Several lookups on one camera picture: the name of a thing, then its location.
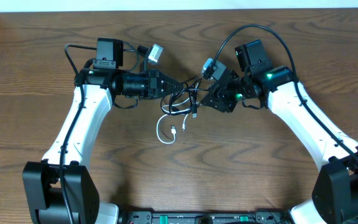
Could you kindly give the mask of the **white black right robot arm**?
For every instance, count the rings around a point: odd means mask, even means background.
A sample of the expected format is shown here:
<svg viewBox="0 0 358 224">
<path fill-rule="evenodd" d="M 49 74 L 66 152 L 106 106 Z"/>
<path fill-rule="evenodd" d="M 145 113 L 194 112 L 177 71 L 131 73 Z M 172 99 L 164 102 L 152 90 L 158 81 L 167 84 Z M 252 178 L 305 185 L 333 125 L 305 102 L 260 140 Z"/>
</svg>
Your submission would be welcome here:
<svg viewBox="0 0 358 224">
<path fill-rule="evenodd" d="M 311 199 L 290 209 L 293 223 L 358 221 L 358 142 L 320 110 L 290 68 L 273 66 L 260 40 L 240 45 L 235 52 L 244 76 L 207 59 L 201 74 L 214 84 L 202 105 L 231 113 L 238 102 L 257 98 L 306 147 L 319 175 Z"/>
</svg>

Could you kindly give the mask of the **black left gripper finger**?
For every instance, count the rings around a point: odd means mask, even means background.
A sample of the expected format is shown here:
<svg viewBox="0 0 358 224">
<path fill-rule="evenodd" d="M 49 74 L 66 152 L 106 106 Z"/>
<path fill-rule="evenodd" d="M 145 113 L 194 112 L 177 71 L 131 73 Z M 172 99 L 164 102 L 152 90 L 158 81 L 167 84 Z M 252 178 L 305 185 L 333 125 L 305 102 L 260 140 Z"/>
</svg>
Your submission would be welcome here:
<svg viewBox="0 0 358 224">
<path fill-rule="evenodd" d="M 163 98 L 164 96 L 178 93 L 182 91 L 182 89 L 183 89 L 183 84 L 181 83 L 179 83 L 178 85 L 174 85 L 171 83 L 163 83 L 158 91 L 158 97 Z"/>
<path fill-rule="evenodd" d="M 181 86 L 181 82 L 159 71 L 158 83 L 162 86 Z"/>
</svg>

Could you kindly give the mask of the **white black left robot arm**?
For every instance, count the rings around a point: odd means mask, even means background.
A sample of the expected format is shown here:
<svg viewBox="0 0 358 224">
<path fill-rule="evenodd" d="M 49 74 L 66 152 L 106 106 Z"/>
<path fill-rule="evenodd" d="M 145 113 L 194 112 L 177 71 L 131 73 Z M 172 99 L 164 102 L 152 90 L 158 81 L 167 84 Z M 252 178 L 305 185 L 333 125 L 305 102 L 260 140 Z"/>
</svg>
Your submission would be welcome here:
<svg viewBox="0 0 358 224">
<path fill-rule="evenodd" d="M 75 69 L 74 97 L 67 118 L 39 162 L 27 162 L 22 178 L 33 223 L 118 223 L 119 208 L 101 202 L 88 171 L 96 137 L 117 95 L 154 100 L 183 84 L 147 64 L 162 48 L 131 48 L 144 60 L 139 72 L 123 70 L 124 42 L 99 38 L 95 58 Z"/>
</svg>

